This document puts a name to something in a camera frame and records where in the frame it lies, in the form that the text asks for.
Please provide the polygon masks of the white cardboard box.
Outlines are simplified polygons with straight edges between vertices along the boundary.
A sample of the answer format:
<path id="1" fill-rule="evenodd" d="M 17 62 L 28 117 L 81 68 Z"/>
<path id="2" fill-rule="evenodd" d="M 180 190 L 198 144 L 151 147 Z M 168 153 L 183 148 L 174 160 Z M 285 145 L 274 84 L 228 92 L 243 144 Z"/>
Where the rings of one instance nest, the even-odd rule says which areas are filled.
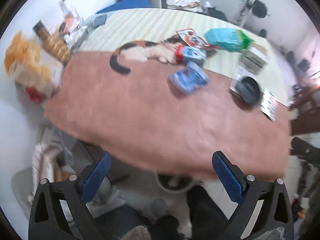
<path id="1" fill-rule="evenodd" d="M 254 75 L 260 74 L 268 61 L 268 50 L 257 43 L 252 43 L 240 58 L 244 67 Z"/>

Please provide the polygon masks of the red blue milk carton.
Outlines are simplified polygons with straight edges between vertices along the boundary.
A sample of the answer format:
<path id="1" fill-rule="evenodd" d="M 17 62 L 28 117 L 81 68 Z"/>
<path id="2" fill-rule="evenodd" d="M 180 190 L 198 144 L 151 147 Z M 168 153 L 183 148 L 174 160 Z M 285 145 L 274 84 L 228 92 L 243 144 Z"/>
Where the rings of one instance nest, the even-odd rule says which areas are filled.
<path id="1" fill-rule="evenodd" d="M 204 50 L 198 48 L 179 45 L 176 48 L 175 57 L 178 64 L 186 65 L 191 61 L 196 63 L 198 66 L 202 66 L 207 59 L 207 54 Z"/>

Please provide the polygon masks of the silver pill blister pack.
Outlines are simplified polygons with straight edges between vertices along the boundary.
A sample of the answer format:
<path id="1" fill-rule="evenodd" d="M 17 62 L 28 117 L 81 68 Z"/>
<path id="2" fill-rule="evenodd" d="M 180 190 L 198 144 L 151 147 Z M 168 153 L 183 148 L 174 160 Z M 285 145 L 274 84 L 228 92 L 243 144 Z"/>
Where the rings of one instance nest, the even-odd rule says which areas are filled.
<path id="1" fill-rule="evenodd" d="M 260 103 L 260 111 L 271 121 L 275 122 L 277 108 L 278 102 L 276 96 L 269 89 L 265 89 Z"/>

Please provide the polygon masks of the blue foam mat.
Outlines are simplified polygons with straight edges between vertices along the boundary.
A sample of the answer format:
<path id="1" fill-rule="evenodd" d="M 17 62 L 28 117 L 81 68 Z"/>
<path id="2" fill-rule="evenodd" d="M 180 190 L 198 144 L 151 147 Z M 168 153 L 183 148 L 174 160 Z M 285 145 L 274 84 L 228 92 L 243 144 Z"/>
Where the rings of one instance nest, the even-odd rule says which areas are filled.
<path id="1" fill-rule="evenodd" d="M 109 7 L 101 9 L 96 14 L 107 13 L 111 11 L 125 10 L 125 9 L 137 9 L 137 8 L 151 8 L 150 0 L 122 0 Z"/>

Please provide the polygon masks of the red white snack packet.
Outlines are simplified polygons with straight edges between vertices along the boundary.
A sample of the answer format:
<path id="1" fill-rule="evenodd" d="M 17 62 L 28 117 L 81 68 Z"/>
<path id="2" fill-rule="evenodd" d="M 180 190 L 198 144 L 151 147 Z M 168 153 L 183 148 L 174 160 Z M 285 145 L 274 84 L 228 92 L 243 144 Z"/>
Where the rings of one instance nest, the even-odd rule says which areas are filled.
<path id="1" fill-rule="evenodd" d="M 176 31 L 176 34 L 191 47 L 199 49 L 207 49 L 209 47 L 209 44 L 207 44 L 205 40 L 196 35 L 194 29 L 178 30 Z"/>

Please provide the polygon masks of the white bag with trash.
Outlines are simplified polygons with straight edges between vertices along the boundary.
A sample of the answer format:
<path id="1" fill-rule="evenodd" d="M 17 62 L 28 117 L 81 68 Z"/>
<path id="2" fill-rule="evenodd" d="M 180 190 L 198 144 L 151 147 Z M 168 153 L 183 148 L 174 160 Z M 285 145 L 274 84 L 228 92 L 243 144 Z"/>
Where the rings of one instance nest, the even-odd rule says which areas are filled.
<path id="1" fill-rule="evenodd" d="M 31 204 L 40 181 L 64 181 L 69 174 L 79 174 L 81 167 L 76 163 L 77 140 L 53 125 L 39 127 L 32 156 L 33 189 L 28 195 Z"/>

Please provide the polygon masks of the white round trash bin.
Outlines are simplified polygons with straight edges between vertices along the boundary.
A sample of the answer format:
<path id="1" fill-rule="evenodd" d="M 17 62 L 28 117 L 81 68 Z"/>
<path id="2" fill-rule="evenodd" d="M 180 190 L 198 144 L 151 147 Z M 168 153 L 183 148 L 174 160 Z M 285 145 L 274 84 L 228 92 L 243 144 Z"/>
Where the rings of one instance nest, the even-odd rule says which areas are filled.
<path id="1" fill-rule="evenodd" d="M 188 176 L 155 174 L 158 186 L 170 194 L 181 194 L 190 190 L 195 185 L 195 180 Z"/>

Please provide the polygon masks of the grey slippers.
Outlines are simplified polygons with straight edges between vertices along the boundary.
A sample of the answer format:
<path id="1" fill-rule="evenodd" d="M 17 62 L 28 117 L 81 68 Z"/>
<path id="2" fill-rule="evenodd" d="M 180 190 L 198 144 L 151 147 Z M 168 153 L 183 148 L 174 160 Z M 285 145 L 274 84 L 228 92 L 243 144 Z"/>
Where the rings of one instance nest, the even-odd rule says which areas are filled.
<path id="1" fill-rule="evenodd" d="M 185 236 L 191 235 L 191 222 L 189 219 L 189 207 L 185 197 L 168 199 L 169 203 L 161 198 L 155 199 L 150 206 L 151 218 L 155 222 L 158 219 L 171 215 L 178 220 L 178 231 Z"/>

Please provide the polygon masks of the white medicine card sleeve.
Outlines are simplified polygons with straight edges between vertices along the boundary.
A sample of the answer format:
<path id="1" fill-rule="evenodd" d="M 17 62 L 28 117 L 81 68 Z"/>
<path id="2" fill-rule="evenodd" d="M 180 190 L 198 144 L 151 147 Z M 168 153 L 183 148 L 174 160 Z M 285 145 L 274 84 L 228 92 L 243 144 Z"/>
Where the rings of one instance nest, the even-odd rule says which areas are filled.
<path id="1" fill-rule="evenodd" d="M 229 91 L 237 97 L 240 97 L 238 90 L 236 89 L 236 85 L 244 78 L 244 77 L 252 77 L 252 73 L 243 65 L 239 64 L 237 67 L 237 72 L 234 78 L 231 81 Z"/>

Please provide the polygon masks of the yellow chip bag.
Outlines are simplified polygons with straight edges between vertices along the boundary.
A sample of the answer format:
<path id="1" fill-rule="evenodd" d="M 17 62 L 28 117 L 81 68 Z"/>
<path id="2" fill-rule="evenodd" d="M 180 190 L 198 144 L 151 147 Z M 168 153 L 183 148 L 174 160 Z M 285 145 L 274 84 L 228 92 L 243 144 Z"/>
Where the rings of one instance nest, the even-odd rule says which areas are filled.
<path id="1" fill-rule="evenodd" d="M 5 52 L 5 72 L 24 88 L 34 88 L 46 98 L 60 88 L 63 64 L 35 41 L 17 32 Z"/>

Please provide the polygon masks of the teal green snack bag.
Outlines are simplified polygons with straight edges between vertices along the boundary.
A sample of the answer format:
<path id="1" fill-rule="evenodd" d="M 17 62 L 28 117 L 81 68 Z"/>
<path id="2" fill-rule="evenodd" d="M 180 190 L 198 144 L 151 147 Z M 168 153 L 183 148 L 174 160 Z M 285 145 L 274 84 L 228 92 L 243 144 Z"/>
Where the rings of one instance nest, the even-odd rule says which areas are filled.
<path id="1" fill-rule="evenodd" d="M 204 37 L 211 45 L 237 53 L 247 50 L 253 42 L 242 30 L 232 28 L 210 29 L 204 34 Z"/>

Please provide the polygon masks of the dark wooden chair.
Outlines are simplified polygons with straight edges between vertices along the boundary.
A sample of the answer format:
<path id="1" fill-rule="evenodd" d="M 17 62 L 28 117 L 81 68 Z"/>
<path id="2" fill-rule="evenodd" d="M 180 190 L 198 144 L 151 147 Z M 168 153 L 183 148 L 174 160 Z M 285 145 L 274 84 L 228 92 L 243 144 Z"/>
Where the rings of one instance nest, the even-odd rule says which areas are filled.
<path id="1" fill-rule="evenodd" d="M 319 132 L 319 85 L 293 88 L 290 110 L 297 110 L 297 117 L 291 120 L 291 135 Z"/>

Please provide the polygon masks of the gold textured bottle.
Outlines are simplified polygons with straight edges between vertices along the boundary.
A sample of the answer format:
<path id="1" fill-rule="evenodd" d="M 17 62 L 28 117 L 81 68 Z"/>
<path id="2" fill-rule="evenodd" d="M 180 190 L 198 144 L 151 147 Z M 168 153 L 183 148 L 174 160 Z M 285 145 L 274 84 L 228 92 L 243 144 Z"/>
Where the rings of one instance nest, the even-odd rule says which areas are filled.
<path id="1" fill-rule="evenodd" d="M 45 51 L 65 66 L 70 60 L 71 51 L 66 46 L 64 40 L 59 35 L 50 35 L 41 21 L 34 25 L 33 30 L 42 41 Z"/>

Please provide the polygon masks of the blue crumpled wrapper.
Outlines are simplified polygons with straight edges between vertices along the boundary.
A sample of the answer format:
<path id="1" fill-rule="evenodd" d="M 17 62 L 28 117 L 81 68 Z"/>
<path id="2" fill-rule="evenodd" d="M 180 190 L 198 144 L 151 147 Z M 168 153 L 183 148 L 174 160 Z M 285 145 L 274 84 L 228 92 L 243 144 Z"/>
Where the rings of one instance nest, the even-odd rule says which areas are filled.
<path id="1" fill-rule="evenodd" d="M 189 61 L 182 70 L 170 74 L 169 80 L 182 94 L 189 95 L 208 85 L 209 77 L 195 62 Z"/>

